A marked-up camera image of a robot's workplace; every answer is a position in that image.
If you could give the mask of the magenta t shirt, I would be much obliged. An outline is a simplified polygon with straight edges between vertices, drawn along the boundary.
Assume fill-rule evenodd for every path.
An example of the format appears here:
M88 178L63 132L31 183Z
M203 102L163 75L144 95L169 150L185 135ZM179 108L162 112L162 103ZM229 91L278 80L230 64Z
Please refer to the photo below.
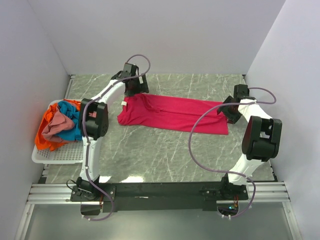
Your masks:
M125 97L117 116L122 126L145 126L164 130L190 132L196 121L219 101L140 93Z

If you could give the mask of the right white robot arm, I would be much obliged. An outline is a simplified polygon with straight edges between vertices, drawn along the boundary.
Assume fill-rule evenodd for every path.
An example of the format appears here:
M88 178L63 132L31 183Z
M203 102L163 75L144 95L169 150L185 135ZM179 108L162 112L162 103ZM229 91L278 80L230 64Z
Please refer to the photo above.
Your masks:
M248 177L279 152L282 121L268 115L256 98L250 96L246 84L234 86L233 96L228 96L217 110L224 114L229 124L235 124L241 117L247 121L242 139L242 155L226 174L228 182L219 187L222 198L230 200L237 194L237 187L247 183Z

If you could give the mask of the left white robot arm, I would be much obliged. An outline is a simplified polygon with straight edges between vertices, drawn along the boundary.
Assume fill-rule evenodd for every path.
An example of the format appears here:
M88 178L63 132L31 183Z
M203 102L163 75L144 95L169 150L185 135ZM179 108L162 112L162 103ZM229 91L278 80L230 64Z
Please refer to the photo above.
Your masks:
M121 96L132 97L148 92L146 74L140 74L137 65L126 62L123 70L112 76L103 90L92 98L82 99L79 127L83 142L83 161L76 186L88 201L94 201L100 195L100 148L102 138L109 128L110 106Z

